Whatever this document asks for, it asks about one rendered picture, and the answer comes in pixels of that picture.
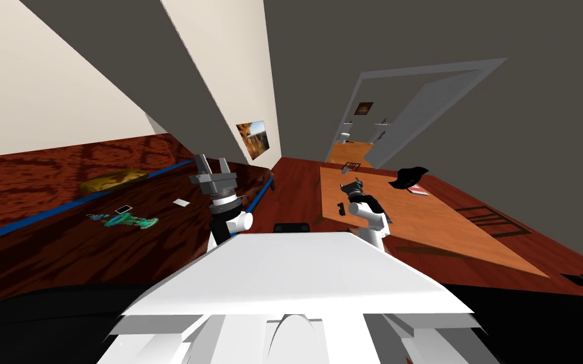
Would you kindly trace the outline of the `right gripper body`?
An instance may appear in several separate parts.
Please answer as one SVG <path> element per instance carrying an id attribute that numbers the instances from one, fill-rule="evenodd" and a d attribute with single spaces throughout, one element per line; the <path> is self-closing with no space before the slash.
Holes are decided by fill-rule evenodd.
<path id="1" fill-rule="evenodd" d="M 367 194 L 363 191 L 363 182 L 358 178 L 346 185 L 340 184 L 340 190 L 347 195 L 350 203 L 367 203 Z"/>

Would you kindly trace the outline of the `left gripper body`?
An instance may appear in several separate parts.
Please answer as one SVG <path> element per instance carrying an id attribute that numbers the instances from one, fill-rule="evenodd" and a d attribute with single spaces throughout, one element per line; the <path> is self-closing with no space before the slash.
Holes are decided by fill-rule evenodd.
<path id="1" fill-rule="evenodd" d="M 189 176 L 190 182 L 199 185 L 203 194 L 214 195 L 237 187 L 235 173 L 213 173 Z"/>

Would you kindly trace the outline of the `black hat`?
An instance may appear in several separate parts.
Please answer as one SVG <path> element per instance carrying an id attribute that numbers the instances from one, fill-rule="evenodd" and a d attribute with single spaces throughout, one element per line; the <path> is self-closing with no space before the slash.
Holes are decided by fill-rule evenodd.
<path id="1" fill-rule="evenodd" d="M 415 186 L 428 172 L 428 169 L 421 166 L 402 168 L 397 171 L 396 179 L 389 184 L 395 189 L 406 190 Z"/>

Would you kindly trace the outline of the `orange wooden table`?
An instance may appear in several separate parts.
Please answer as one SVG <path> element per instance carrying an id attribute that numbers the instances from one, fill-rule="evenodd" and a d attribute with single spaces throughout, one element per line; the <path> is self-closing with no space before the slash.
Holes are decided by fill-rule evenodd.
<path id="1" fill-rule="evenodd" d="M 324 218 L 367 227 L 366 219 L 351 214 L 341 216 L 337 207 L 341 202 L 349 204 L 340 186 L 359 179 L 363 182 L 363 190 L 374 196 L 390 216 L 392 236 L 544 276 L 544 272 L 433 195 L 419 196 L 394 189 L 389 184 L 392 180 L 389 176 L 359 172 L 342 174 L 338 169 L 327 167 L 320 167 L 319 173 Z"/>

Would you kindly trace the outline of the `yellow pillow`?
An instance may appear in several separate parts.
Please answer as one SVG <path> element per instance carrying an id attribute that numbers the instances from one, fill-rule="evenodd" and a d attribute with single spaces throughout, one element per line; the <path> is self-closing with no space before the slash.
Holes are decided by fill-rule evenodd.
<path id="1" fill-rule="evenodd" d="M 149 177 L 149 173 L 140 169 L 124 169 L 102 174 L 79 184 L 82 195 L 90 195 L 103 191 L 122 189 L 134 183 L 143 181 Z"/>

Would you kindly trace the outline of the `green statuette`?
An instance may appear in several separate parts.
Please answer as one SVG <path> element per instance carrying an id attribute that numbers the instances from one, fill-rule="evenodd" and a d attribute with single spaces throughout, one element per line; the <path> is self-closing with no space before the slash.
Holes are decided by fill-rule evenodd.
<path id="1" fill-rule="evenodd" d="M 87 214 L 87 217 L 91 218 L 93 221 L 102 222 L 103 226 L 106 227 L 125 225 L 135 226 L 139 229 L 149 229 L 159 222 L 158 218 L 141 218 L 134 216 L 129 212 L 117 214 L 114 216 L 109 214 Z"/>

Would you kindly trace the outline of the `grey door leaf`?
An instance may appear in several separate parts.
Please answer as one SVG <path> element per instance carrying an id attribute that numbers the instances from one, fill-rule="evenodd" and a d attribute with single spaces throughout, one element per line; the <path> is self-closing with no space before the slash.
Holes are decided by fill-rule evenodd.
<path id="1" fill-rule="evenodd" d="M 476 74 L 472 71 L 425 84 L 391 123 L 383 137 L 365 154 L 364 159 L 374 168 L 388 162 L 433 123 L 461 90 L 472 83 Z"/>

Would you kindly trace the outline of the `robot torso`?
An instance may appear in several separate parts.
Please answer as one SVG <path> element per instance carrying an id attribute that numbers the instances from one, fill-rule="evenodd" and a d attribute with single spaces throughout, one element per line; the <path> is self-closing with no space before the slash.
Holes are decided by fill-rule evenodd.
<path id="1" fill-rule="evenodd" d="M 239 234 L 141 294 L 97 364 L 500 364 L 479 328 L 354 234 Z"/>

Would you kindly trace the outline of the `dark red table blue edge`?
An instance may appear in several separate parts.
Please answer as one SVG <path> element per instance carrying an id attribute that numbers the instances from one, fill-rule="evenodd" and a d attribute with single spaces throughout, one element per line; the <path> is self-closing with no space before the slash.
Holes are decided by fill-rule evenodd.
<path id="1" fill-rule="evenodd" d="M 190 162 L 0 236 L 0 301 L 60 286 L 155 283 L 195 260 L 211 220 L 210 198 L 190 182 L 195 174 Z M 190 204 L 177 206 L 178 198 Z M 87 217 L 114 216 L 124 205 L 159 222 L 106 227 Z"/>

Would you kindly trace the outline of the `orange landscape wall picture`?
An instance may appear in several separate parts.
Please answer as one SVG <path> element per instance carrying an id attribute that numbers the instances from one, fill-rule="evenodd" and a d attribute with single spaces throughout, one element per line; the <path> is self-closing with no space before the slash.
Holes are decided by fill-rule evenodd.
<path id="1" fill-rule="evenodd" d="M 236 125 L 243 144 L 252 160 L 269 149 L 269 141 L 263 121 Z"/>

